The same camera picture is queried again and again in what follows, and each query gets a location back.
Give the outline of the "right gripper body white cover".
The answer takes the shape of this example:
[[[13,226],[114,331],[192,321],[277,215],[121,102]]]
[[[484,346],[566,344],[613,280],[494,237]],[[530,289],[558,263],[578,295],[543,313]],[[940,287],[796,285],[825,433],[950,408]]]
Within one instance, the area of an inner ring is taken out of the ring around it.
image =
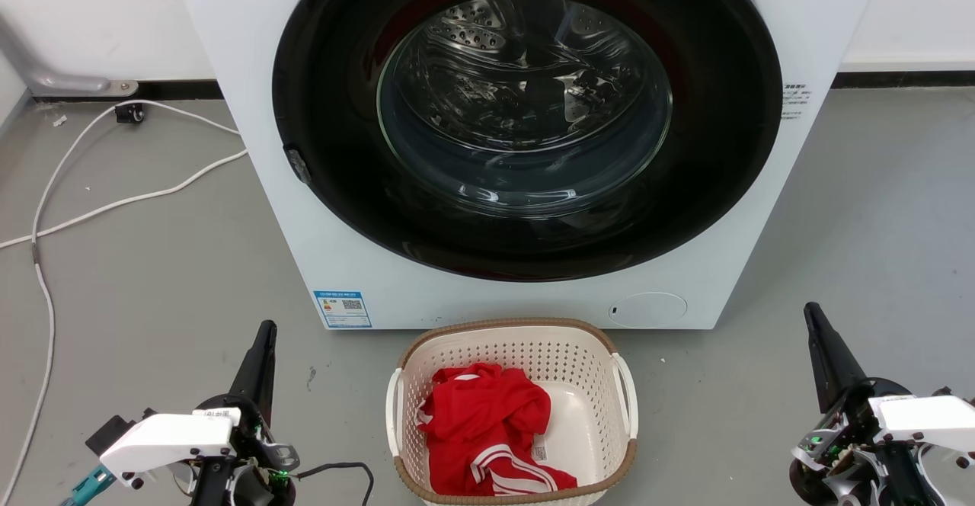
[[[826,395],[793,449],[789,482],[808,505],[971,505],[973,403],[864,379]]]

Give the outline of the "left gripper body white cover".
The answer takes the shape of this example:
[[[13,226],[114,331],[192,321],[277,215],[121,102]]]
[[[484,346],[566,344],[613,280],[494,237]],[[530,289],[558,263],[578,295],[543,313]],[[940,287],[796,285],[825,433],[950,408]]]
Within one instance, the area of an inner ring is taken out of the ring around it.
[[[213,397],[189,415],[115,416],[86,444],[100,460],[85,479],[87,503],[115,482],[140,489],[160,468],[184,475],[192,505],[295,503],[296,448],[273,440],[253,403],[234,395]]]

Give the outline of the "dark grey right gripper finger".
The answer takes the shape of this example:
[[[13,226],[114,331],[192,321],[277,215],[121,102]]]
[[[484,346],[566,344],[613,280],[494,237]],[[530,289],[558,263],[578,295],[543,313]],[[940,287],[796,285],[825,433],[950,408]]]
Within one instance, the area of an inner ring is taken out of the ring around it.
[[[819,303],[805,304],[804,321],[820,412],[825,415],[837,408],[846,415],[862,415],[870,395],[863,368]]]

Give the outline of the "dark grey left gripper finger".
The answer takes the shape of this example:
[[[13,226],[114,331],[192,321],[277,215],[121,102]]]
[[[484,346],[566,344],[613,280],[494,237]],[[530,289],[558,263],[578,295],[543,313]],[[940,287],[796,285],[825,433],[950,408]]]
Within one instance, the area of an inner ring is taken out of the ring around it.
[[[229,390],[229,394],[253,403],[268,424],[271,423],[273,407],[276,343],[276,323],[262,321]]]

